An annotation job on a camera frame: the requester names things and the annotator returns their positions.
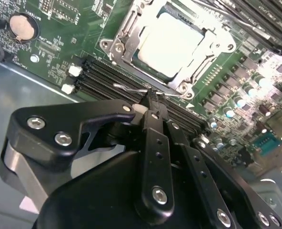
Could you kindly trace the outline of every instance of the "black plastic bracket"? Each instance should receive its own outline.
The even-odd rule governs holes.
[[[174,211],[169,140],[158,114],[149,110],[143,116],[141,192],[135,202],[140,217],[151,225],[164,223]]]
[[[194,139],[193,145],[201,152],[218,189],[243,228],[282,228],[278,214],[211,147],[201,139]]]
[[[81,149],[81,134],[110,122],[130,122],[134,116],[132,107],[122,100],[21,108],[10,117],[7,139],[21,154],[47,169],[61,171],[70,166]],[[30,117],[41,118],[45,126],[30,128]],[[59,145],[55,141],[57,133],[68,134],[70,145]]]
[[[197,198],[204,207],[203,224],[208,224],[209,228],[235,229],[236,224],[200,152],[189,146],[183,131],[173,121],[168,121],[166,125],[170,134],[171,151],[176,152],[180,164],[190,175],[190,181],[197,190]],[[223,223],[218,218],[222,213],[225,215]]]

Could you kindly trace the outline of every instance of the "motherboard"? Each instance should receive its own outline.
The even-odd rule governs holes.
[[[0,0],[0,44],[86,101],[154,88],[234,167],[262,174],[282,147],[282,0]]]

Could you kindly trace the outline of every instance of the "electrolytic capacitor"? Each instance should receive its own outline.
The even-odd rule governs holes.
[[[268,117],[268,116],[271,115],[270,110],[269,110],[265,105],[263,105],[263,104],[261,104],[261,105],[259,106],[259,111],[260,111],[263,115],[265,115],[266,117]]]
[[[210,144],[210,146],[212,147],[212,149],[213,149],[215,152],[217,152],[217,151],[218,151],[218,148],[216,147],[216,145],[215,145],[215,144]]]
[[[223,111],[228,118],[233,118],[235,116],[235,113],[231,107],[225,107]]]
[[[217,138],[214,143],[216,144],[217,148],[220,149],[220,148],[223,148],[224,146],[224,143],[222,142],[222,139],[221,138]]]
[[[246,106],[246,101],[240,96],[235,97],[233,100],[239,108],[243,108],[244,106]]]
[[[262,123],[261,121],[258,121],[256,123],[256,128],[262,133],[265,134],[267,132],[267,128],[265,127],[264,123]]]
[[[254,97],[257,93],[256,89],[250,85],[246,86],[244,90],[251,98]]]
[[[270,82],[269,79],[259,75],[257,77],[254,78],[254,80],[256,81],[256,83],[260,86],[260,87],[270,87],[272,85],[272,83]]]
[[[209,118],[208,124],[209,124],[209,127],[211,127],[212,129],[216,129],[217,127],[217,122],[215,118]]]

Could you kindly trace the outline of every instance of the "cpu socket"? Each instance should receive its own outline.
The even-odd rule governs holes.
[[[229,30],[190,0],[135,0],[113,40],[100,40],[112,64],[162,92],[194,97],[193,86],[222,53]]]

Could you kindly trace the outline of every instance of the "screw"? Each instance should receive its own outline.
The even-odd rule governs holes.
[[[32,54],[30,56],[30,61],[33,62],[33,63],[38,63],[40,61],[40,58],[39,58],[38,55]]]
[[[198,144],[200,145],[201,148],[205,148],[205,147],[206,147],[206,144],[204,144],[204,143],[201,142],[201,141],[198,141]]]
[[[122,45],[120,43],[116,44],[116,51],[121,52],[122,51]]]
[[[179,126],[178,126],[176,123],[172,123],[172,126],[173,126],[176,130],[179,129]]]
[[[236,143],[237,143],[237,142],[236,142],[235,139],[231,139],[231,140],[229,141],[229,144],[232,145],[232,146],[235,146]]]
[[[123,106],[123,109],[124,111],[127,111],[127,112],[131,111],[131,109],[128,106]]]
[[[158,116],[155,114],[151,114],[153,118],[158,119]]]
[[[232,50],[234,48],[234,45],[233,44],[229,44],[228,45],[228,50],[230,51],[230,50]]]
[[[102,47],[103,47],[104,49],[107,49],[107,48],[108,48],[107,42],[102,42]]]
[[[280,222],[278,221],[278,219],[274,215],[270,214],[269,216],[270,216],[271,220],[275,223],[276,226],[278,226],[278,227],[281,226]]]
[[[72,143],[71,137],[66,133],[58,133],[55,135],[54,140],[61,146],[69,146]]]
[[[261,212],[258,212],[257,216],[264,225],[266,225],[267,227],[270,225],[268,219]]]
[[[27,124],[32,129],[40,130],[46,125],[45,121],[41,118],[32,117],[27,120]]]
[[[222,224],[225,227],[227,227],[227,228],[231,227],[231,220],[230,220],[229,216],[223,210],[218,209],[216,214],[217,214],[217,217],[220,220],[220,222],[222,222]]]
[[[156,200],[158,204],[163,205],[168,201],[168,197],[166,196],[165,192],[158,187],[155,187],[152,190],[152,197],[154,197],[154,200]]]

